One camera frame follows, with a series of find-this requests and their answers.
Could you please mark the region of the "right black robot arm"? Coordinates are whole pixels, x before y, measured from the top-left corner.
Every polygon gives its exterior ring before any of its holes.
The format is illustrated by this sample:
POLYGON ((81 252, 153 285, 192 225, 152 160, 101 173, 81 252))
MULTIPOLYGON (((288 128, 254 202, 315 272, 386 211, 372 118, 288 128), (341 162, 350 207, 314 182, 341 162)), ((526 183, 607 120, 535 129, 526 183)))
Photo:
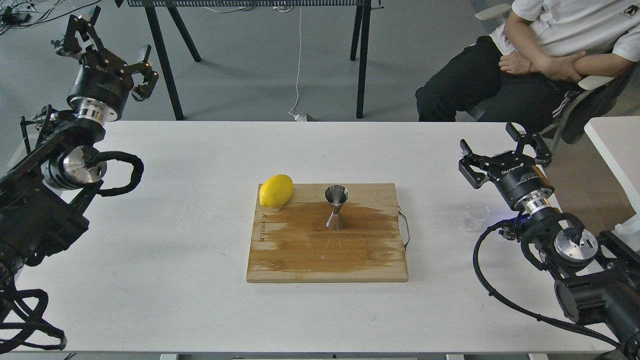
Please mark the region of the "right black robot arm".
POLYGON ((514 218, 490 225, 473 249, 475 275, 490 297, 538 322, 596 338, 614 346, 628 360, 639 358, 639 255, 611 231, 593 235, 578 217, 549 202, 554 188, 541 170, 553 154, 538 133, 506 132, 516 148, 492 157, 473 153, 460 142, 458 169, 474 189, 494 184, 514 218), (554 280, 554 292, 566 321, 527 310, 508 300, 483 275, 479 251, 498 231, 519 243, 525 259, 554 280))

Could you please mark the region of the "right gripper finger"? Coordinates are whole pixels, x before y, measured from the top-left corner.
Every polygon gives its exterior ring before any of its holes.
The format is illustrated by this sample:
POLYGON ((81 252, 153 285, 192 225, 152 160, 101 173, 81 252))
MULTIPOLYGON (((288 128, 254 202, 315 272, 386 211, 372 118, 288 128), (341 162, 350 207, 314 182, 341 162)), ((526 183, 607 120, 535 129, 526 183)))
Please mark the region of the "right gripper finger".
POLYGON ((473 153, 465 139, 460 140, 462 158, 458 161, 458 170, 473 189, 480 189, 487 182, 501 182, 498 174, 500 153, 493 157, 473 153))
POLYGON ((505 130, 516 142, 516 148, 511 152, 511 157, 517 164, 535 164, 542 167, 548 167, 551 164, 553 153, 539 133, 521 132, 511 122, 506 124, 505 130), (535 157, 525 155, 525 146, 530 146, 533 149, 535 157))

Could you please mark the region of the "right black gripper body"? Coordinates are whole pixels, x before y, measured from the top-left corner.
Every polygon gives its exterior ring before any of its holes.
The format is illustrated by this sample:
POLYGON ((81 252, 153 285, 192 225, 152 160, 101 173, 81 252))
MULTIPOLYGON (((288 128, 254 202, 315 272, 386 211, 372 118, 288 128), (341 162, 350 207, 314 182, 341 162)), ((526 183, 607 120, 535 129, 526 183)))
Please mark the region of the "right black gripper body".
POLYGON ((524 209, 522 198, 532 192, 541 192, 548 198, 554 188, 535 160, 516 152, 496 155, 487 163, 487 175, 513 211, 524 209))

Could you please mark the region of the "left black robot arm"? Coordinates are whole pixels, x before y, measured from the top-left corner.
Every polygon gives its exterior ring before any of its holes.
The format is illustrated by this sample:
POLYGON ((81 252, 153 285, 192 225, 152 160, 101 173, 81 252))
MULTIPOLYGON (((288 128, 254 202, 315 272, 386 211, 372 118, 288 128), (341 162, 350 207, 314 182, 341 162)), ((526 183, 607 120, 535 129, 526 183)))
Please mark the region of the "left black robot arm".
POLYGON ((24 346, 63 350, 63 330, 43 316, 49 303, 43 289, 18 290, 20 270, 41 264, 70 248, 89 229, 84 212, 96 196, 132 192, 141 182, 144 163, 121 151, 101 152, 105 124, 122 118, 128 96, 150 98, 159 75, 149 63, 151 46, 141 48, 136 63, 105 48, 95 29, 101 9, 69 16, 55 52, 78 61, 78 75, 67 96, 69 109, 46 105, 20 128, 26 155, 1 178, 0 271, 1 353, 24 346))

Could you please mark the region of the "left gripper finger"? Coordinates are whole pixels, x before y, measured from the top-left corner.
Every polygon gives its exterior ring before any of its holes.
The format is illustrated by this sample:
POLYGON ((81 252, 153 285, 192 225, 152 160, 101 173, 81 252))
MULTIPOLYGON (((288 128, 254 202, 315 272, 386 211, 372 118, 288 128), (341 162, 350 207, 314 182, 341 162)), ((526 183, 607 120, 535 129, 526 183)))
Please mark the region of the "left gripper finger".
POLYGON ((89 14, 80 17, 70 14, 62 38, 51 41, 55 53, 85 65, 105 65, 106 49, 95 30, 100 12, 101 7, 95 6, 89 14))
POLYGON ((131 96, 137 102, 142 102, 150 98, 159 79, 159 74, 153 70, 149 62, 151 50, 151 45, 142 46, 138 54, 137 63, 123 63, 118 68, 119 79, 124 82, 126 89, 131 92, 131 96), (134 84, 134 75, 142 76, 142 82, 140 84, 134 84))

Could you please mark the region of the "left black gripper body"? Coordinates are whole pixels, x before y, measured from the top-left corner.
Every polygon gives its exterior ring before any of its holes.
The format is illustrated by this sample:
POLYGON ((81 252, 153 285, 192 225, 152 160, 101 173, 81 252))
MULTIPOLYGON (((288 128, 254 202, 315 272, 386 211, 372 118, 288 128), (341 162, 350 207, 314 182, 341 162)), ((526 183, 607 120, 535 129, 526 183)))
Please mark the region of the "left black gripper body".
POLYGON ((100 67, 82 64, 66 102, 78 114, 85 109, 100 109, 99 122, 114 122, 121 120, 129 94, 125 80, 100 67))

